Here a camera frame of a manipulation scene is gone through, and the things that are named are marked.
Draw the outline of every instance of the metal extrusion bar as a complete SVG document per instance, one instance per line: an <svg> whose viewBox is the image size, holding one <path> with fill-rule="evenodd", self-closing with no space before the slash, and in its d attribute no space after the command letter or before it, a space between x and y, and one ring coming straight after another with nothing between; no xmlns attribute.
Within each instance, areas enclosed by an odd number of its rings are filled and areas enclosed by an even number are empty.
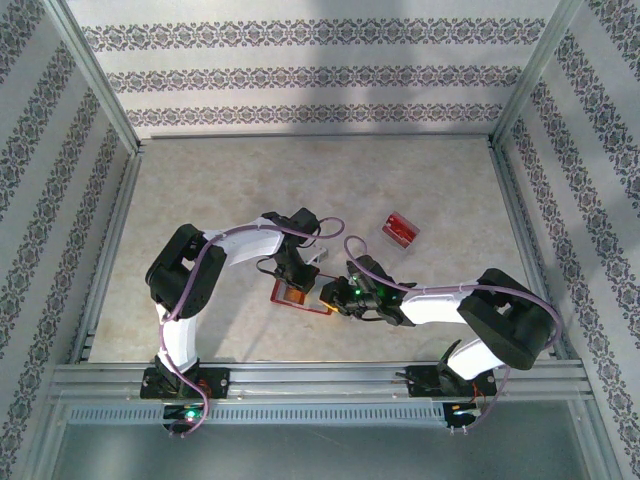
<svg viewBox="0 0 640 480"><path fill-rule="evenodd" d="M203 364L231 369L227 399L215 404L311 403L424 403L409 398L404 380L396 376L407 363L279 363ZM411 365L436 365L412 362ZM50 398L69 404L119 402L159 403L141 400L140 385L147 364L80 364L59 366ZM504 372L495 372L500 382ZM589 400L591 387L579 360L539 361L529 371L513 370L501 401ZM438 401L463 399L440 398Z"/></svg>
<svg viewBox="0 0 640 480"><path fill-rule="evenodd" d="M120 245L120 238L124 232L124 225L129 213L129 206L133 198L133 190L140 171L142 155L141 153L132 154L127 164L124 178L122 180L122 188L116 200L116 206L113 213L105 247L100 253L98 268L94 275L94 279L85 305L84 315L80 320L78 337L73 346L71 355L72 362L80 362L88 359L93 345L93 338L89 338L90 332L95 332L98 328L98 320L102 305L106 298L111 271L115 265L116 253Z"/></svg>
<svg viewBox="0 0 640 480"><path fill-rule="evenodd" d="M536 44L531 58L529 58L522 75L518 79L513 95L511 95L498 119L498 124L492 134L494 146L500 145L505 134L516 121L535 84L540 79L544 68L553 57L553 51L560 43L582 3L582 0L560 0L558 2L553 15L547 22L547 28L544 29L540 41Z"/></svg>
<svg viewBox="0 0 640 480"><path fill-rule="evenodd" d="M68 423L74 425L169 424L162 405L79 405L72 407ZM392 403L309 405L223 405L211 410L206 421L216 425L412 425L444 427L439 402L411 406Z"/></svg>
<svg viewBox="0 0 640 480"><path fill-rule="evenodd" d="M69 6L64 0L43 0L42 3L127 151L136 153L140 140Z"/></svg>

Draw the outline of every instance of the red box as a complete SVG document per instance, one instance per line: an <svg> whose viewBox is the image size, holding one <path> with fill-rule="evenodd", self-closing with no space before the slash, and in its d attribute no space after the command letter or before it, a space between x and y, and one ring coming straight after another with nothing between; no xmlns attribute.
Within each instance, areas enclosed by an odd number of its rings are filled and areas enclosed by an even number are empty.
<svg viewBox="0 0 640 480"><path fill-rule="evenodd" d="M399 247L406 249L413 243L420 233L420 229L398 212L393 212L387 218L382 231L386 233Z"/></svg>

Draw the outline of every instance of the floor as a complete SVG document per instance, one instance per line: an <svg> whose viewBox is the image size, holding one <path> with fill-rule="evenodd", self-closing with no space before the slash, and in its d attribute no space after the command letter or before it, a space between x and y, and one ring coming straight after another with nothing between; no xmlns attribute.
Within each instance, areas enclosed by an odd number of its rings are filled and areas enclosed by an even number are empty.
<svg viewBox="0 0 640 480"><path fill-rule="evenodd" d="M501 268L525 283L507 212L483 138L296 137L155 140L142 167L91 351L92 362L147 362L157 316L144 275L183 223L224 229L305 206L339 216L370 240L397 281L458 284ZM378 228L397 210L421 232L400 256ZM346 273L342 240L321 243L327 275ZM433 360L465 325L417 328L364 323L269 301L273 279L254 262L226 268L201 314L203 361Z"/></svg>

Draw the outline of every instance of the metal bracket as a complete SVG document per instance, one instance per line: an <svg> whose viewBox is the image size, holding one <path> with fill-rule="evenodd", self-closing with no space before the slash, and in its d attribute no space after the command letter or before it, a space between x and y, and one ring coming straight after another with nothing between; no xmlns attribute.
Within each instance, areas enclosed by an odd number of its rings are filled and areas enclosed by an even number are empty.
<svg viewBox="0 0 640 480"><path fill-rule="evenodd" d="M407 379L407 391L410 398L442 398L451 397L440 388L440 378L437 366L431 365L410 365L404 369L405 373L396 374ZM468 385L461 386L458 392L459 397L473 397L473 383L478 390L487 396L496 394L496 381L493 371L481 373Z"/></svg>
<svg viewBox="0 0 640 480"><path fill-rule="evenodd" d="M228 368L200 367L197 369L198 381L208 387L209 391L206 388L205 391L208 397L213 399L227 398L230 376L231 370ZM179 391L173 390L157 368L149 367L144 371L140 398L143 400L197 400L200 394L188 386Z"/></svg>
<svg viewBox="0 0 640 480"><path fill-rule="evenodd" d="M89 296L86 299L84 315L80 320L78 334L73 345L69 363L79 363L84 360L84 357L89 358L92 344L86 342L87 335L90 331L95 331L98 328L100 312L107 295L109 279L113 266L115 265L116 252L118 251L120 239L124 232L124 224L129 213L131 199L133 198L133 190L138 178L138 172L140 171L141 159L141 154L132 154L127 163L113 215L109 222L107 238L104 243L104 248L100 252L100 260L98 261L98 266L93 276Z"/></svg>

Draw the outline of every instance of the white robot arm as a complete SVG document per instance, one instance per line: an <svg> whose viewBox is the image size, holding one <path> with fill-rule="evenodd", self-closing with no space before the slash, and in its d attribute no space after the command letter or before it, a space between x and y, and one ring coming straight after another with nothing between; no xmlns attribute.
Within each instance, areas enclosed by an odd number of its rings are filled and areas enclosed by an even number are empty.
<svg viewBox="0 0 640 480"><path fill-rule="evenodd" d="M169 312L176 320L168 321L162 329L164 348L160 349L158 359L164 367L169 372L174 371L169 357L175 368L184 373L198 361L195 347L197 314L209 301L223 266L256 257L272 257L278 265L274 276L307 293L319 270L303 261L297 250L305 240L277 228L309 236L318 231L319 226L315 215L301 209L291 218L274 212L265 214L246 228L234 228L239 232L227 236L222 231L202 232L189 224L180 227L146 276L161 321L169 316ZM219 236L222 237L202 257L191 288L186 288L192 272L184 261L193 261L205 244ZM369 273L374 272L378 278L393 282L370 256L364 255L357 261L360 267L364 264ZM542 308L518 295L480 291L480 287L479 291L460 290L434 295L422 292L415 284L398 284L410 287L406 288L411 290L407 293L375 281L360 267L347 262L350 279L339 277L325 285L320 300L340 314L361 320L368 320L364 316L366 312L375 311L379 318L397 326L413 327L429 322L469 324L479 338L458 349L447 362L448 369L461 381L472 380L502 364L531 368L553 329L553 319ZM530 294L496 269L487 270L478 283ZM188 295L177 311L177 305L184 300L181 299L184 291L188 291Z"/></svg>
<svg viewBox="0 0 640 480"><path fill-rule="evenodd" d="M263 226L275 225L275 223L259 218L247 225ZM223 232L224 230L206 230L203 237L209 241ZM284 233L274 230L247 230L224 237L216 242L216 246L221 248L226 255L224 265L231 266L252 258L274 255L280 248L284 236ZM156 303L156 310L160 319L165 318L168 314L167 309L161 303ZM180 321L168 322L163 330L167 353L180 372L187 371L198 360L196 351L197 321L198 314L196 313L189 318L181 318ZM158 352L158 357L167 368L170 368L167 353L161 350Z"/></svg>

